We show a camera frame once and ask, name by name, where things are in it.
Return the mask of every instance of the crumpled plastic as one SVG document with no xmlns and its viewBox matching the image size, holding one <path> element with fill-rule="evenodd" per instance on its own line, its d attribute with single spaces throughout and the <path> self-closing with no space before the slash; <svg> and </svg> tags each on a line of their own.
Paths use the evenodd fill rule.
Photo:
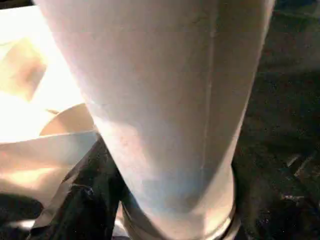
<svg viewBox="0 0 320 240">
<path fill-rule="evenodd" d="M 124 181 L 100 138 L 67 174 L 27 239 L 120 239 L 112 235 L 124 189 Z"/>
</svg>

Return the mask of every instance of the white tube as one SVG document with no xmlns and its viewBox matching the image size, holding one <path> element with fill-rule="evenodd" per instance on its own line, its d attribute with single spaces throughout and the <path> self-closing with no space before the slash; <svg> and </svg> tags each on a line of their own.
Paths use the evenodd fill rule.
<svg viewBox="0 0 320 240">
<path fill-rule="evenodd" d="M 151 223 L 125 203 L 139 238 L 212 236 L 273 0 L 35 2 Z"/>
</svg>

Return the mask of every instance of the white pipe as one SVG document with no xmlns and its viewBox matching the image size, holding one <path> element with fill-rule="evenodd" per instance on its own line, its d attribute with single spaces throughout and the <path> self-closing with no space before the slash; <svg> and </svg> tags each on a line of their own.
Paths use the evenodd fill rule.
<svg viewBox="0 0 320 240">
<path fill-rule="evenodd" d="M 125 202 L 139 238 L 218 231 L 234 206 L 231 162 L 274 1 L 35 2 L 152 224 Z"/>
</svg>

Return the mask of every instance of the black fabric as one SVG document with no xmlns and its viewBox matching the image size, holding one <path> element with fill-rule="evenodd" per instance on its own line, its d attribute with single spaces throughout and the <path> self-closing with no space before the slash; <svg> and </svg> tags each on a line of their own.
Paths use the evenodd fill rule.
<svg viewBox="0 0 320 240">
<path fill-rule="evenodd" d="M 239 239 L 320 239 L 319 43 L 318 20 L 273 15 L 232 163 Z"/>
<path fill-rule="evenodd" d="M 110 240 L 124 187 L 100 138 L 63 180 L 28 240 Z"/>
</svg>

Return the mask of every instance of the beige surface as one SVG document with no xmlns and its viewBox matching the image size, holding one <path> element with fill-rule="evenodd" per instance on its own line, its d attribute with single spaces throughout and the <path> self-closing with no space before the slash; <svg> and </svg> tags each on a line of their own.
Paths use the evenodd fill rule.
<svg viewBox="0 0 320 240">
<path fill-rule="evenodd" d="M 56 115 L 42 129 L 40 135 L 79 133 L 92 131 L 94 121 L 84 103 L 68 108 Z"/>
</svg>

